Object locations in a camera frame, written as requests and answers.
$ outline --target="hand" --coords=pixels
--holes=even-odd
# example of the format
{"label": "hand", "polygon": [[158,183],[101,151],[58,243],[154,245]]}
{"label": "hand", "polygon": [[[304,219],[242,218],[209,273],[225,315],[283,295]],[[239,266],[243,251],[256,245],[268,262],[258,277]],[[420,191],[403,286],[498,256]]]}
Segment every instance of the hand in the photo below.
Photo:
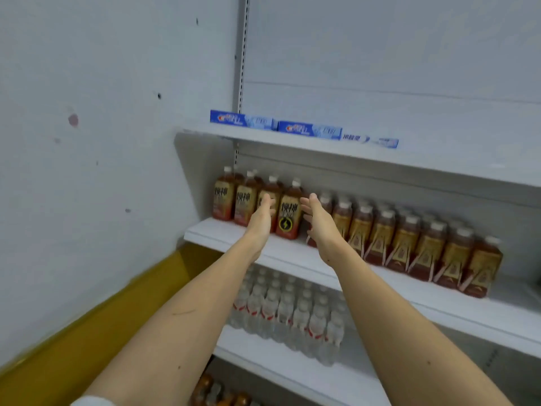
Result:
{"label": "hand", "polygon": [[269,239],[269,233],[271,233],[271,217],[276,213],[273,208],[275,203],[276,200],[272,199],[269,194],[263,196],[261,205],[250,218],[248,227],[241,238],[252,248],[252,262],[255,262],[259,258],[263,246],[265,246]]}
{"label": "hand", "polygon": [[310,198],[301,198],[301,209],[305,212],[304,218],[312,224],[308,235],[318,245],[319,256],[327,265],[332,262],[340,247],[346,241],[340,235],[333,217],[323,209],[316,194],[310,194]]}

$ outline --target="person's left arm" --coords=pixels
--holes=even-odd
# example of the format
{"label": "person's left arm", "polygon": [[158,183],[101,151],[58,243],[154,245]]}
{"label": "person's left arm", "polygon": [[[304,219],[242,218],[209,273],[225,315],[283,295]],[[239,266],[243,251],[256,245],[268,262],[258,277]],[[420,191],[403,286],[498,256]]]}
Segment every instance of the person's left arm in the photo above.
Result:
{"label": "person's left arm", "polygon": [[156,312],[85,395],[124,404],[186,404],[212,354],[248,266],[267,242],[274,200],[265,195],[248,228],[220,259]]}

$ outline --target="pink stain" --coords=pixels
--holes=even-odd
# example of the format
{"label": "pink stain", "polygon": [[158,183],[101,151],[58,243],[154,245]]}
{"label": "pink stain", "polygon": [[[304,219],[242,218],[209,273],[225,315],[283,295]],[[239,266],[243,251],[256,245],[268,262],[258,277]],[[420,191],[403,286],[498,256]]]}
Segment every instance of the pink stain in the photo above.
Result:
{"label": "pink stain", "polygon": [[79,125],[79,117],[77,116],[77,114],[71,114],[68,117],[68,122],[72,127],[77,128],[77,126]]}

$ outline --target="white wall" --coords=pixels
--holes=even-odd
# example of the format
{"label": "white wall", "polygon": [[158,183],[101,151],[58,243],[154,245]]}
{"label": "white wall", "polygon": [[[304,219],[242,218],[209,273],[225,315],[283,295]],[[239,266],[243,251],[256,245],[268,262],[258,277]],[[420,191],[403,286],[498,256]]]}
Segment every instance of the white wall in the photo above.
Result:
{"label": "white wall", "polygon": [[238,8],[0,0],[0,364],[199,220],[175,128],[233,108]]}

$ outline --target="person's right arm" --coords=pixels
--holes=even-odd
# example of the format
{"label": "person's right arm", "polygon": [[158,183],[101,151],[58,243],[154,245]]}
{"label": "person's right arm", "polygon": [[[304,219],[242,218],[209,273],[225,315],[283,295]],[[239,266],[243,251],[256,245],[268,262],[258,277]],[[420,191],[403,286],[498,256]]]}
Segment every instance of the person's right arm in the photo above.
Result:
{"label": "person's right arm", "polygon": [[357,331],[393,405],[510,405],[505,395],[340,236],[315,194],[302,198],[308,234],[331,266]]}

